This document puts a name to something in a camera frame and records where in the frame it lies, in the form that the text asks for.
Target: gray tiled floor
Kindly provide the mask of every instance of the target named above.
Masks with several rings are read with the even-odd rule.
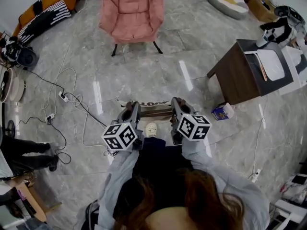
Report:
[[[84,0],[78,4],[78,10]],[[264,110],[256,151],[255,168],[262,169],[257,185],[272,201],[285,179],[294,172],[306,156],[307,89],[280,96],[277,92],[235,106],[236,115],[229,120],[214,121],[210,111],[223,101],[216,77],[207,79],[207,72],[228,51],[236,38],[256,39],[261,31],[259,22],[249,14],[237,21],[217,11],[207,0],[165,0],[165,22],[157,44],[159,55],[151,43],[119,45],[111,57],[112,38],[98,28],[100,0],[87,0],[85,8],[57,24],[31,45],[39,55],[34,72],[54,81],[61,70],[76,72],[74,93],[101,121],[109,124],[121,111],[116,98],[122,100],[163,101],[178,96],[196,110],[207,114],[213,123],[208,136],[212,155],[246,177],[254,165],[257,134]],[[182,71],[182,64],[188,74]],[[6,105],[6,120],[16,123],[30,116],[45,117],[41,109],[47,104],[50,85],[25,71],[21,72],[27,88],[22,100]],[[74,88],[74,72],[64,71],[58,84],[67,92]],[[96,199],[108,168],[104,148],[86,147],[82,142],[85,113],[64,103],[51,92],[47,115],[55,112],[54,126],[67,139],[65,152],[72,157],[69,165],[38,172],[36,187],[50,205],[63,205],[48,215],[48,223],[62,229],[72,229],[78,210]],[[171,145],[170,124],[159,122],[159,136]],[[88,118],[84,135],[86,145],[102,144],[102,128]],[[63,138],[50,126],[29,121],[20,124],[17,136],[37,142],[64,144]]]

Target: brown hair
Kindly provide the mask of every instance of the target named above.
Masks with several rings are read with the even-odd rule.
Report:
[[[231,194],[218,193],[213,177],[202,171],[185,171],[185,207],[197,229],[242,230],[244,205]],[[154,193],[147,180],[138,178],[144,189],[142,202],[126,216],[116,219],[114,230],[149,230],[145,219],[152,214]]]

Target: black pants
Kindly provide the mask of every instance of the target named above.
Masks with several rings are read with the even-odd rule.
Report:
[[[263,30],[270,30],[270,29],[279,28],[282,26],[284,26],[284,33],[276,38],[276,43],[280,44],[281,42],[286,40],[292,32],[292,29],[288,24],[287,18],[280,18],[276,22],[270,22],[270,23],[263,24],[261,28]]]
[[[54,160],[54,157],[46,155],[26,157],[23,155],[30,152],[44,153],[49,148],[49,144],[14,139],[9,136],[3,136],[3,140],[0,145],[3,156],[14,176],[48,167]]]

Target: pink armchair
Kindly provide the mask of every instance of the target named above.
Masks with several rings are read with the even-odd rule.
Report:
[[[118,43],[153,42],[164,20],[164,0],[102,0],[99,27]]]

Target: small box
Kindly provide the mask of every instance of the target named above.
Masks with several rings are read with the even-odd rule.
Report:
[[[127,150],[136,140],[137,135],[130,123],[109,125],[101,138],[112,151]]]
[[[216,120],[225,120],[232,118],[235,114],[232,106],[229,103],[225,105],[219,105],[215,109],[212,110],[211,114]]]
[[[188,140],[204,140],[212,124],[206,116],[184,114],[180,120],[178,131]]]
[[[268,10],[261,1],[264,1],[271,10]],[[274,14],[274,7],[269,0],[249,0],[248,7],[259,21],[268,23],[278,19]]]

